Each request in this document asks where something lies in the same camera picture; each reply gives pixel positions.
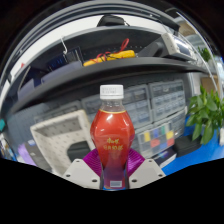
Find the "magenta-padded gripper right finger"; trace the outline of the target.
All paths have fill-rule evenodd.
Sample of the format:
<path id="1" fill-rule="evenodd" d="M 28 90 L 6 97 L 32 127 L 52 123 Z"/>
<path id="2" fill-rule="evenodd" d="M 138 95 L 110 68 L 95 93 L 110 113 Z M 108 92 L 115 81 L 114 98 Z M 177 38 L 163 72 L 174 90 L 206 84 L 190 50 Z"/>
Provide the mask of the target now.
<path id="1" fill-rule="evenodd" d="M 165 177 L 164 172 L 153 159 L 145 159 L 133 149 L 128 154 L 126 172 L 129 189 L 141 188 Z"/>

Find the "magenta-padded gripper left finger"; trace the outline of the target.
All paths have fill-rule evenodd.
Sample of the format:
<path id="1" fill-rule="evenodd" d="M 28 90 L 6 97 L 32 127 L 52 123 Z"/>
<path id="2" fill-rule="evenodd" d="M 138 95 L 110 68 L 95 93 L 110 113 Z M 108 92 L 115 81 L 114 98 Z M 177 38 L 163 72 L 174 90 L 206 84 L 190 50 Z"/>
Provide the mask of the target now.
<path id="1" fill-rule="evenodd" d="M 90 151 L 83 159 L 75 159 L 63 174 L 63 178 L 84 188 L 101 187 L 102 166 L 98 151 Z"/>

